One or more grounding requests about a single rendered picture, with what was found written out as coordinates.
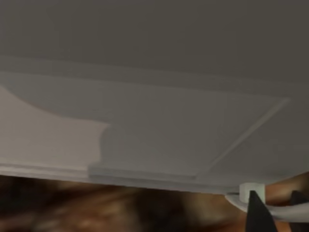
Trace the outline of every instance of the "blurry brown background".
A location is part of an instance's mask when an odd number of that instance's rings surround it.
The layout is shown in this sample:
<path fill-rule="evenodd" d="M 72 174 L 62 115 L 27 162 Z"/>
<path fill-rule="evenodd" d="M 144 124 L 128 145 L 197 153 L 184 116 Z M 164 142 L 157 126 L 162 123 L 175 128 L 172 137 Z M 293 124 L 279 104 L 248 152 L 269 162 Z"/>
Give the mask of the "blurry brown background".
<path fill-rule="evenodd" d="M 267 204 L 288 205 L 292 190 L 308 187 L 308 173 L 267 186 Z M 139 210 L 153 218 L 145 223 Z M 222 195 L 0 178 L 0 232 L 143 232 L 158 222 L 171 232 L 243 232 L 245 219 Z"/>

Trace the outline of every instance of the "curved white handle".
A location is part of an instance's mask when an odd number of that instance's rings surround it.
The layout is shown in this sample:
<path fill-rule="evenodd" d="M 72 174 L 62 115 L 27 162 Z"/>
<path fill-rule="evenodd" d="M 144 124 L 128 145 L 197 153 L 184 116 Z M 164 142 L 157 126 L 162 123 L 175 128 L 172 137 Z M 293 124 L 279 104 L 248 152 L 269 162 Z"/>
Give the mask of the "curved white handle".
<path fill-rule="evenodd" d="M 248 204 L 239 199 L 239 195 L 228 194 L 225 198 L 235 207 L 243 212 L 247 212 Z M 309 203 L 303 203 L 293 206 L 267 206 L 267 209 L 276 220 L 287 222 L 309 222 Z"/>

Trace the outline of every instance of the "gray surface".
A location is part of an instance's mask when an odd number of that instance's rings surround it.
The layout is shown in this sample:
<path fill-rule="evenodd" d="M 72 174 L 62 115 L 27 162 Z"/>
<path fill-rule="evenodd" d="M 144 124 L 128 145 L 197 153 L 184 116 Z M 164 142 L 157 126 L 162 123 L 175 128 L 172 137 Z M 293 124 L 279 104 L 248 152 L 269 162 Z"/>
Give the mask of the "gray surface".
<path fill-rule="evenodd" d="M 1 0 L 0 54 L 308 82 L 308 11 L 307 0 Z"/>

